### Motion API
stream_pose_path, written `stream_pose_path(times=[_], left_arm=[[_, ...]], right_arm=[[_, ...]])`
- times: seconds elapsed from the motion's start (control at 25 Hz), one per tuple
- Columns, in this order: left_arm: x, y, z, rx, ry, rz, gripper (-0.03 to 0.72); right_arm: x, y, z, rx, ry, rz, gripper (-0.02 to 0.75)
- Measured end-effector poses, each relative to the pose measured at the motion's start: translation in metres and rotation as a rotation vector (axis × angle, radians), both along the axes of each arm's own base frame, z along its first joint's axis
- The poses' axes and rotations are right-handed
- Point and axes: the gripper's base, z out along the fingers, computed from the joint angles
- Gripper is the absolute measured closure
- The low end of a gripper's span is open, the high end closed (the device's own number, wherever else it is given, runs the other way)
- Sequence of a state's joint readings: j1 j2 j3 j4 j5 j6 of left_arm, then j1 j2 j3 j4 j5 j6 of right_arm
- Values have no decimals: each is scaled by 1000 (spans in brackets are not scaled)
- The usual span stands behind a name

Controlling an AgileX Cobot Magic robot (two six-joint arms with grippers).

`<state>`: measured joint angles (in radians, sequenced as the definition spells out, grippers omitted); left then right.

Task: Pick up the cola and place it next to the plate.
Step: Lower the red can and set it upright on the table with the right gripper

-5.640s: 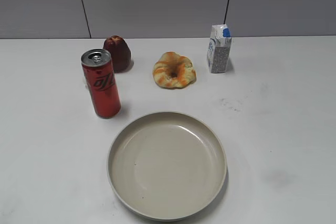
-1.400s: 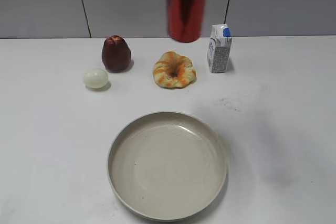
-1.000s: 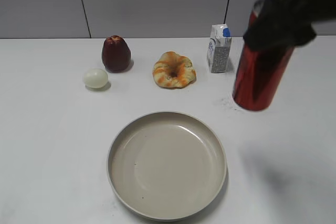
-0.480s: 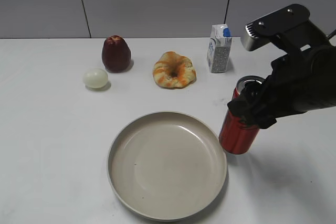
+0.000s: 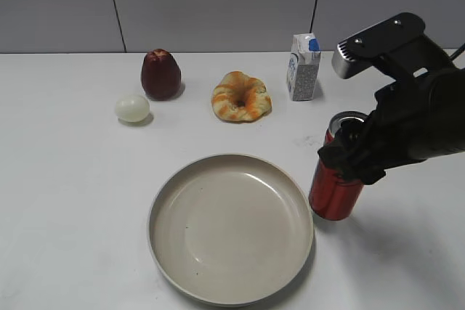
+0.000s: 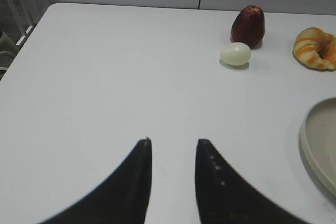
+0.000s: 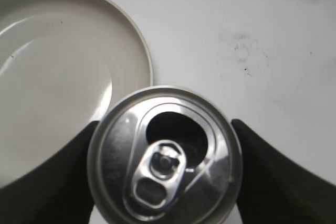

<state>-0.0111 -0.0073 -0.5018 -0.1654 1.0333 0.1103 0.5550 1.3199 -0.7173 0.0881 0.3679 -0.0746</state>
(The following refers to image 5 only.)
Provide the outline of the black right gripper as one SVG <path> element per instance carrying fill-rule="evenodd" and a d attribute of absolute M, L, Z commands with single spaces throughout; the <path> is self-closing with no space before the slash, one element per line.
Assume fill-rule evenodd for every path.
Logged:
<path fill-rule="evenodd" d="M 372 185 L 388 168 L 463 152 L 464 70 L 424 73 L 414 82 L 407 91 L 392 83 L 376 92 L 359 139 L 357 123 L 331 124 L 318 150 L 322 164 L 346 181 Z"/>

